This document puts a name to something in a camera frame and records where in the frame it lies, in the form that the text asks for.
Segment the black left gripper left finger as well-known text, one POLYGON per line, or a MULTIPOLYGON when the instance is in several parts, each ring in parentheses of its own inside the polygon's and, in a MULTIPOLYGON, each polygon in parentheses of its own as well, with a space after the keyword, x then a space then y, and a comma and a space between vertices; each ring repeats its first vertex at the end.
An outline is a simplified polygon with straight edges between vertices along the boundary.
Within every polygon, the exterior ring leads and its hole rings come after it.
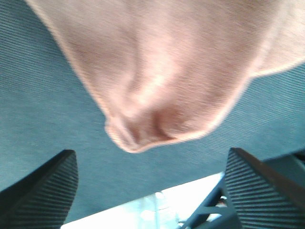
POLYGON ((0 193, 2 229, 59 229, 78 188, 73 150, 63 150, 0 193))

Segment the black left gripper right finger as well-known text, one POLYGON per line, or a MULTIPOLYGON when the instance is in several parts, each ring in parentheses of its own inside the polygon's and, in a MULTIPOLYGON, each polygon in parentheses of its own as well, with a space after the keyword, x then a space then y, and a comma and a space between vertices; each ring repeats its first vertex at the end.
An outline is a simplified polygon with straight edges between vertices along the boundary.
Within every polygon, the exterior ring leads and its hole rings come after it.
POLYGON ((242 228, 305 227, 303 150, 260 161, 241 148, 231 148, 224 178, 242 228))

